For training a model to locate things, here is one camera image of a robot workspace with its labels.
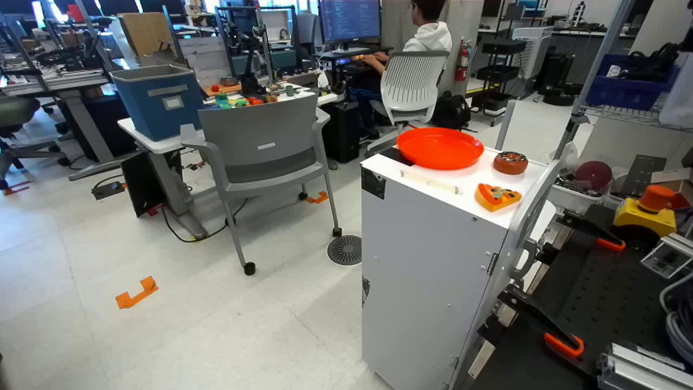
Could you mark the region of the black perforated board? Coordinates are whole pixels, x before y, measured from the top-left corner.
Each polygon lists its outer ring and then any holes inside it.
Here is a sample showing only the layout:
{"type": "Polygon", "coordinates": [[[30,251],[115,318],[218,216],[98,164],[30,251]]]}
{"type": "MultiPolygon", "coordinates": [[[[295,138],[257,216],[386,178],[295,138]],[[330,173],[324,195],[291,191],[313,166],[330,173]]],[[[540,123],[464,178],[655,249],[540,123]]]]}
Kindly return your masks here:
{"type": "Polygon", "coordinates": [[[612,344],[681,361],[664,335],[657,304],[664,280],[640,264],[649,247],[649,241],[625,235],[625,249],[612,253],[571,231],[536,291],[525,294],[584,340],[584,355],[577,361],[559,358],[525,314],[512,309],[508,327],[490,316],[483,335],[492,339],[494,351],[477,377],[466,377],[466,390],[598,390],[602,355],[612,344]]]}

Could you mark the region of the black orange clamp far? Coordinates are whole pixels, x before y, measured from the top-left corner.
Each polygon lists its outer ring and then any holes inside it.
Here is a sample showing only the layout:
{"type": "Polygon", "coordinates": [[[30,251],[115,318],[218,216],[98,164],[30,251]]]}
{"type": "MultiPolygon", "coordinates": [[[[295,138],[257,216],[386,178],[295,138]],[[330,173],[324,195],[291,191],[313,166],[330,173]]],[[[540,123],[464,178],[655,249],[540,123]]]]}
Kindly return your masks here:
{"type": "Polygon", "coordinates": [[[598,224],[588,222],[584,215],[576,215],[565,210],[559,222],[565,228],[571,228],[573,231],[587,235],[596,241],[598,247],[612,251],[612,253],[622,253],[625,249],[625,242],[609,231],[605,228],[600,228],[598,224]]]}

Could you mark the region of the black orange clamp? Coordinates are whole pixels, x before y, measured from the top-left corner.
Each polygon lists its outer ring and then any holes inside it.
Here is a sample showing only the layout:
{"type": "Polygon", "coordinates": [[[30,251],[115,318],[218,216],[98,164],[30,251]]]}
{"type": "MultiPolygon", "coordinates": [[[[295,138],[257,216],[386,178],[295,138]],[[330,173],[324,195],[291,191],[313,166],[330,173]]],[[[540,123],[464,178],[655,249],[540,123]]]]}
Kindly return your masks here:
{"type": "Polygon", "coordinates": [[[559,222],[565,228],[571,228],[573,231],[587,235],[596,241],[598,247],[612,251],[612,253],[622,253],[625,249],[625,242],[609,231],[605,228],[600,228],[598,224],[588,222],[584,215],[576,215],[565,210],[559,222]]]}
{"type": "Polygon", "coordinates": [[[547,350],[551,350],[559,358],[565,358],[570,361],[577,361],[587,344],[576,333],[567,332],[553,316],[549,316],[544,308],[535,304],[530,294],[525,294],[518,286],[507,286],[497,299],[508,306],[511,309],[525,314],[533,318],[540,330],[540,340],[547,350]]]}

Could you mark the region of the blue storage bin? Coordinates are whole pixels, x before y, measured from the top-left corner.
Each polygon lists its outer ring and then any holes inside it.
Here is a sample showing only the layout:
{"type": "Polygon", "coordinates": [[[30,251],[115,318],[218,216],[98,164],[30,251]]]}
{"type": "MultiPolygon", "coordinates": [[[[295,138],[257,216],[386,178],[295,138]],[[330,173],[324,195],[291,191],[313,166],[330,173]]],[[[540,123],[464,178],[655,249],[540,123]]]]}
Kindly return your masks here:
{"type": "Polygon", "coordinates": [[[118,70],[113,83],[135,130],[152,142],[177,136],[182,125],[198,125],[204,93],[191,70],[118,70]]]}

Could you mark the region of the black backpack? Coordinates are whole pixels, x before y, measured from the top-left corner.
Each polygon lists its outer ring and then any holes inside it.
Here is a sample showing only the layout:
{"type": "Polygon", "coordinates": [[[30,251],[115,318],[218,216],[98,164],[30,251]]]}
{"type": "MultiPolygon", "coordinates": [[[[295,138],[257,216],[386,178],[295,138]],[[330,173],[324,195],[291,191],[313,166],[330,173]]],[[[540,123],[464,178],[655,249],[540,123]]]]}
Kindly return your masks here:
{"type": "Polygon", "coordinates": [[[464,96],[452,96],[451,92],[436,97],[431,122],[441,127],[466,127],[469,122],[469,107],[464,96]]]}

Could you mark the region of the pizza slice toy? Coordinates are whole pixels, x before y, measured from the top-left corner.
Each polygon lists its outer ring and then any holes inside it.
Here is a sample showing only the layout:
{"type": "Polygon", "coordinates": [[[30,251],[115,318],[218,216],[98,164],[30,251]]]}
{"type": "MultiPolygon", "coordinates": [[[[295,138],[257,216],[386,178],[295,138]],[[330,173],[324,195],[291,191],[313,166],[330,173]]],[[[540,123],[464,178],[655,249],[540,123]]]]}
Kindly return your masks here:
{"type": "Polygon", "coordinates": [[[474,200],[486,212],[497,212],[501,208],[518,203],[521,195],[512,188],[479,184],[474,191],[474,200]]]}

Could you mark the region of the orange plastic plate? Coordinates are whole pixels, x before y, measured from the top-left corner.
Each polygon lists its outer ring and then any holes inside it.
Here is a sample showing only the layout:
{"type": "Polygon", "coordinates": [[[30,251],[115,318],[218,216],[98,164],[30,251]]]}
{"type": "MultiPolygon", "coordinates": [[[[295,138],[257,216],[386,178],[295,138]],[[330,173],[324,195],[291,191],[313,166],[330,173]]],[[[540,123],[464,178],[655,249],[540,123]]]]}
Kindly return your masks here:
{"type": "Polygon", "coordinates": [[[395,136],[395,149],[418,166],[455,171],[477,164],[485,146],[461,130],[413,127],[395,136]]]}

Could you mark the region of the white mesh office chair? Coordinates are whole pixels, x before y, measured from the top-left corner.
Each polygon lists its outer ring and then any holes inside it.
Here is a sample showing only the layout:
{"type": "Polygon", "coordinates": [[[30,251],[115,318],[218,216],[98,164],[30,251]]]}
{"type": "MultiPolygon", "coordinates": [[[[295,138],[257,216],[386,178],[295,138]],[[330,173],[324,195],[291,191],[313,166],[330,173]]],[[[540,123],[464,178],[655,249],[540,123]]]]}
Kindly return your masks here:
{"type": "Polygon", "coordinates": [[[381,77],[381,105],[391,127],[372,142],[365,152],[391,148],[410,125],[428,123],[443,73],[446,52],[393,52],[381,77]]]}

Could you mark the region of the white cabinet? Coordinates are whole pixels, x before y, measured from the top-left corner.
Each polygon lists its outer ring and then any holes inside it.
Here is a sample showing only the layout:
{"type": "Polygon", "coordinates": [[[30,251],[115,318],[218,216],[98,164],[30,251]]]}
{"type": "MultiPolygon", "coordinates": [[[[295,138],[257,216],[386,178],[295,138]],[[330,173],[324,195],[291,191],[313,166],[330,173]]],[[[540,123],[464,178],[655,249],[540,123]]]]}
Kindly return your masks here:
{"type": "Polygon", "coordinates": [[[361,358],[391,390],[451,390],[497,294],[530,268],[561,164],[533,161],[501,176],[496,156],[490,148],[459,171],[423,169],[393,149],[361,162],[361,358]],[[461,195],[410,184],[401,171],[461,195]],[[479,184],[521,200],[486,212],[474,200],[479,184]]]}

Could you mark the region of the black orange clamp near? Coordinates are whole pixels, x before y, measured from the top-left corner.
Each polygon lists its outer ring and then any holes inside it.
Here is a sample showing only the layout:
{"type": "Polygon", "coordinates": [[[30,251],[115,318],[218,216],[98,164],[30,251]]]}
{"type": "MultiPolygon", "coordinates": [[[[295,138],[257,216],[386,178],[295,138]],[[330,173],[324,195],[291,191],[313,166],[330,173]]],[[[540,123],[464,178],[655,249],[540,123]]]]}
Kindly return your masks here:
{"type": "Polygon", "coordinates": [[[551,350],[559,358],[565,358],[570,361],[577,361],[587,344],[576,333],[567,332],[553,316],[549,316],[544,308],[535,304],[530,294],[525,294],[518,286],[507,286],[497,299],[508,306],[511,309],[525,314],[533,318],[540,330],[540,340],[547,350],[551,350]]]}

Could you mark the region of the person in white hoodie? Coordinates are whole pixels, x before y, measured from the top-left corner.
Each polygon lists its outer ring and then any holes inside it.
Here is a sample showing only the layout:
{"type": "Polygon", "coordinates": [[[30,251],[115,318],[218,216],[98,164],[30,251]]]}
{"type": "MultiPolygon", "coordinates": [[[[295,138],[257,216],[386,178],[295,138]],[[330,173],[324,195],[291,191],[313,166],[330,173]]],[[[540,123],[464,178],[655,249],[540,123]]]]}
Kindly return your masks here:
{"type": "MultiPolygon", "coordinates": [[[[439,20],[446,0],[408,0],[408,7],[416,33],[404,41],[401,52],[451,52],[452,34],[448,23],[439,20]]],[[[389,55],[354,55],[353,60],[372,68],[377,73],[382,73],[388,70],[389,55]]]]}

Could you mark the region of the brown donut toy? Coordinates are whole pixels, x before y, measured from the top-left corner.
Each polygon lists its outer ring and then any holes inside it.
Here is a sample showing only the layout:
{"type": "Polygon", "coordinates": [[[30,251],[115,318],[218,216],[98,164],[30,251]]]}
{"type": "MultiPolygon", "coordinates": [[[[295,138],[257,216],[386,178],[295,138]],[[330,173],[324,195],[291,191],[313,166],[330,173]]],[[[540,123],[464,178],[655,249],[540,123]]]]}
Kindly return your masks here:
{"type": "Polygon", "coordinates": [[[499,152],[496,158],[494,158],[494,169],[497,173],[507,173],[507,176],[520,176],[523,173],[529,166],[529,158],[520,152],[499,152]]]}

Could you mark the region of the yellow emergency stop button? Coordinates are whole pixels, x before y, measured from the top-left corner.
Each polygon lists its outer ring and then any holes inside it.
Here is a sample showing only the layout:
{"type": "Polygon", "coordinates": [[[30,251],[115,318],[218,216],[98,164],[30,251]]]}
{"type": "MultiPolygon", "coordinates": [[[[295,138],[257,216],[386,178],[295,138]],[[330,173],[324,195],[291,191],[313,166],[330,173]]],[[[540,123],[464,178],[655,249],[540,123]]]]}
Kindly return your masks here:
{"type": "Polygon", "coordinates": [[[639,197],[625,197],[612,220],[614,228],[644,228],[655,236],[678,229],[676,208],[680,195],[662,184],[649,184],[639,197]]]}

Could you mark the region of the grey office chair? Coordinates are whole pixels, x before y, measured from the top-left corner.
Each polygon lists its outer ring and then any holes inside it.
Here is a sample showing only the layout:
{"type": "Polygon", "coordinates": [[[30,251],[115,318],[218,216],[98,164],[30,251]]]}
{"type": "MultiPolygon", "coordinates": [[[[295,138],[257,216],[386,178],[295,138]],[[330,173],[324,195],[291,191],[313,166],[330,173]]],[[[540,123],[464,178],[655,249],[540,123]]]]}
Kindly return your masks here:
{"type": "Polygon", "coordinates": [[[202,127],[180,130],[180,143],[196,149],[209,164],[232,246],[246,275],[255,273],[255,264],[246,261],[234,224],[234,212],[246,200],[278,188],[305,188],[321,178],[330,208],[330,236],[342,235],[322,143],[326,120],[318,97],[308,93],[259,107],[202,108],[202,127]]]}

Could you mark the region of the blue plastic crate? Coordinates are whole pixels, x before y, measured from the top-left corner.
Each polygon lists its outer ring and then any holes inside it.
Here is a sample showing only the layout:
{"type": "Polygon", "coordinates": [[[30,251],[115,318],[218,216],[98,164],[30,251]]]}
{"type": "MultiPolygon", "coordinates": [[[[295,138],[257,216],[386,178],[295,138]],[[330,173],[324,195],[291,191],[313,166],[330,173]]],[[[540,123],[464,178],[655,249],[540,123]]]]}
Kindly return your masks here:
{"type": "Polygon", "coordinates": [[[602,58],[598,77],[587,93],[588,107],[649,110],[662,93],[670,92],[678,77],[678,68],[670,68],[662,80],[639,80],[609,73],[611,68],[625,66],[625,55],[605,55],[602,58]]]}

